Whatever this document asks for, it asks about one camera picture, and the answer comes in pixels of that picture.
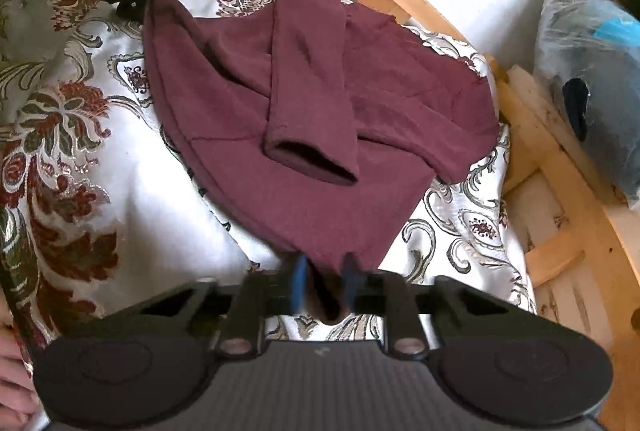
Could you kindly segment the person's left hand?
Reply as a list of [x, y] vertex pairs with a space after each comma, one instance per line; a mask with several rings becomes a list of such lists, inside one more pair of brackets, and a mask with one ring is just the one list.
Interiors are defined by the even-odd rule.
[[21, 347], [6, 326], [1, 327], [0, 379], [1, 429], [23, 430], [39, 411], [39, 399], [23, 363]]

